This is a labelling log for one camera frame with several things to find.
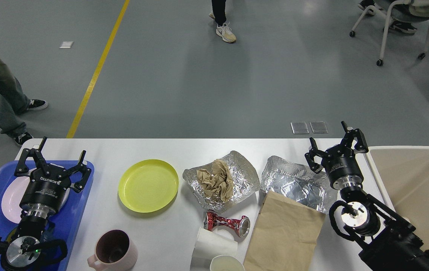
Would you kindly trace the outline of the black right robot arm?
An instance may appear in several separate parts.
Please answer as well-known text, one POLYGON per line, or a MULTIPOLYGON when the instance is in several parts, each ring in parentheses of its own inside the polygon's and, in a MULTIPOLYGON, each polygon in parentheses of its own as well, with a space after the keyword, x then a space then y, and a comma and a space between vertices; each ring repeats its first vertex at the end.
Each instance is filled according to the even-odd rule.
POLYGON ((429 250, 421 249, 415 226, 363 190, 355 155, 369 148, 360 129, 341 124, 345 134, 339 144, 323 151, 311 137, 305 153, 309 168, 316 174, 324 170, 330 187, 340 193, 328 211, 331 227, 359 245, 360 259, 373 271, 429 271, 429 250))

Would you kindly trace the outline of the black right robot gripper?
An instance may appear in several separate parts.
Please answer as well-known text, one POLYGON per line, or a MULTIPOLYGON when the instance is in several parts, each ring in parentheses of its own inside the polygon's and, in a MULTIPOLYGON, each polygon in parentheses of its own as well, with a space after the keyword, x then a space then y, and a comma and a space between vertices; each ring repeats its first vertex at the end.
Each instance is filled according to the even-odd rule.
POLYGON ((355 154, 368 153, 369 147, 363 132, 357 128, 349 127, 345 121, 341 121, 345 135, 340 144, 343 147, 331 147, 326 151, 318 149, 316 140, 309 138, 311 147, 305 153, 309 168, 315 173, 320 173, 323 168, 328 175, 330 186, 336 190, 345 187, 359 186, 364 177, 356 161, 355 154), (315 162, 315 157, 322 158, 321 164, 315 162))

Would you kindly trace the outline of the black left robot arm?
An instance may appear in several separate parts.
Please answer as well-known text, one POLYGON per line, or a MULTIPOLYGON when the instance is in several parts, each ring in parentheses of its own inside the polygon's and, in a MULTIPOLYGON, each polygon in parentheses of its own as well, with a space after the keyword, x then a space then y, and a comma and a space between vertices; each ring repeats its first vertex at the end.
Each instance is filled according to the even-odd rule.
POLYGON ((71 168, 48 163, 40 146, 24 149, 14 175, 28 177, 29 184, 20 200, 21 220, 10 238, 0 237, 0 263, 6 271, 38 270, 41 266, 57 264, 68 255, 63 239, 42 239, 49 218, 57 214, 68 192, 84 190, 91 168, 84 164, 86 151, 82 151, 77 164, 71 168))

